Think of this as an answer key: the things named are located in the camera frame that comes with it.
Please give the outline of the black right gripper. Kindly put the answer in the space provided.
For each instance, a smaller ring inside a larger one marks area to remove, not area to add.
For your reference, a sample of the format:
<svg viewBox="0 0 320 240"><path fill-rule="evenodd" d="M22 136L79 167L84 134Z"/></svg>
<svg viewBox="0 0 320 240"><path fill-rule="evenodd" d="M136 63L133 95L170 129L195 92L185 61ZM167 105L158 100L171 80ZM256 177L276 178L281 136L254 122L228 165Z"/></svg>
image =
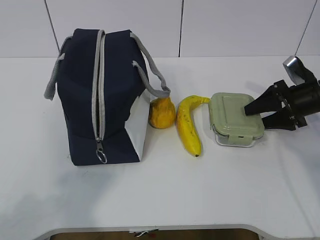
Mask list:
<svg viewBox="0 0 320 240"><path fill-rule="evenodd" d="M246 116L275 112L262 118L266 130L294 131L296 127L305 127L308 125L305 117L320 111L320 82L289 87L280 80L247 104L244 111Z"/></svg>

